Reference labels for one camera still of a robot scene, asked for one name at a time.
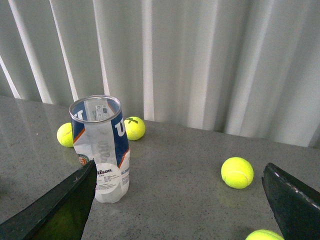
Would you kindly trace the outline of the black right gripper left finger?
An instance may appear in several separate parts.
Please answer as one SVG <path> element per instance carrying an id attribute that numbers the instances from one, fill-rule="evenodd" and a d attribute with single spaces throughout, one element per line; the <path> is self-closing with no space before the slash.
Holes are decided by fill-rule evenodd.
<path id="1" fill-rule="evenodd" d="M 2 240 L 80 240 L 97 183 L 94 160 L 0 225 Z"/>

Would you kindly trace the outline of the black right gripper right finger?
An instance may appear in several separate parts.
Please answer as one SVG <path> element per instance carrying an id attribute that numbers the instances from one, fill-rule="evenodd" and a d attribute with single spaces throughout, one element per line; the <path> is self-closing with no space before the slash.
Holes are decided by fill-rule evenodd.
<path id="1" fill-rule="evenodd" d="M 284 239 L 318 240 L 320 193 L 271 162 L 261 181 Z"/>

